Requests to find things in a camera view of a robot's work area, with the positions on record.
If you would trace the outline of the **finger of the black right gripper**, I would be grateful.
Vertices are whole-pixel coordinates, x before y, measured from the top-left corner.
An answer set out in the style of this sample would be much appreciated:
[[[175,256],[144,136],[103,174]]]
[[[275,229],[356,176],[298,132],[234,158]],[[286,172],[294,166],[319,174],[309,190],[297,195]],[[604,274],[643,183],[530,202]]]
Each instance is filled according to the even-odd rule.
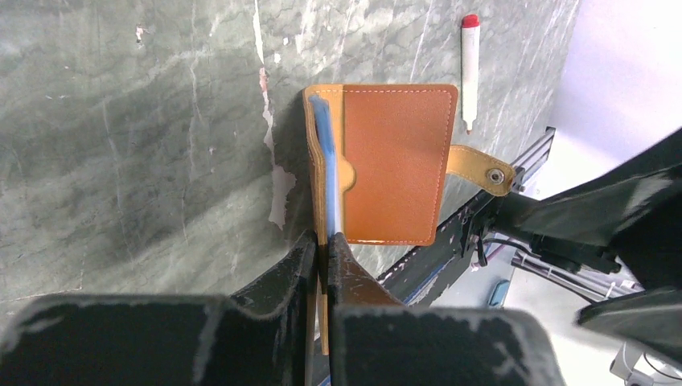
[[[493,228],[569,272],[626,267],[646,290],[679,289],[681,132],[547,199],[507,195]]]
[[[576,323],[592,332],[637,343],[681,366],[681,291],[657,289],[598,302],[579,311]]]

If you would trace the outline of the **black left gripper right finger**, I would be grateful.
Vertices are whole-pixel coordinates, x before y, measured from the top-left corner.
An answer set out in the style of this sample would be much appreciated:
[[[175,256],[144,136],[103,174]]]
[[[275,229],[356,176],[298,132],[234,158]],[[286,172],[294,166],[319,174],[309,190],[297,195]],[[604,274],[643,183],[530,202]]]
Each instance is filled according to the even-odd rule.
[[[518,310],[407,306],[328,243],[333,385],[562,385],[548,335]]]

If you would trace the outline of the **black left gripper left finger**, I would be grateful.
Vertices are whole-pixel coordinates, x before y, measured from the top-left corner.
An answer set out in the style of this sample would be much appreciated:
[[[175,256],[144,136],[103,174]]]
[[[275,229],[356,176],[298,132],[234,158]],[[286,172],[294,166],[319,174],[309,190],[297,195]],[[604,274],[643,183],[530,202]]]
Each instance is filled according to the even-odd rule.
[[[53,294],[1,340],[4,385],[307,385],[316,235],[234,294]]]

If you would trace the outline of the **brown leather card holder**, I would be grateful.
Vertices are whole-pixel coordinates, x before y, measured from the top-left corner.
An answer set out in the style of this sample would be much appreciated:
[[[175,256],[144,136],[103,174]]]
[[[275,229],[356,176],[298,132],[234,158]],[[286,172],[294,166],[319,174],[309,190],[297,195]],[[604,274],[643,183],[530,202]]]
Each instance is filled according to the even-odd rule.
[[[434,242],[447,175],[505,196],[514,168],[452,142],[452,84],[316,84],[303,90],[319,278],[328,245]]]

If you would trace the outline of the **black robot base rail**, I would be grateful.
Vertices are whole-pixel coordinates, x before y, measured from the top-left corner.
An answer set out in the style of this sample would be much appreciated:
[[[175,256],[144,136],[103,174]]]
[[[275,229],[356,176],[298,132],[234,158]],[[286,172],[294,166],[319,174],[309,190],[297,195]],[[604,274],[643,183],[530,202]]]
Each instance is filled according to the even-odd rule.
[[[548,126],[544,134],[512,163],[517,172],[513,193],[521,194],[545,164],[555,132],[555,128]],[[469,223],[473,224],[476,216],[494,212],[495,205],[499,204],[497,199],[501,198],[479,191],[438,226],[432,245],[409,250],[378,276],[378,282],[406,304],[430,305],[470,267],[471,258],[476,257],[476,236],[482,232],[483,225]],[[331,385],[329,357],[322,355],[319,339],[314,343],[312,385]]]

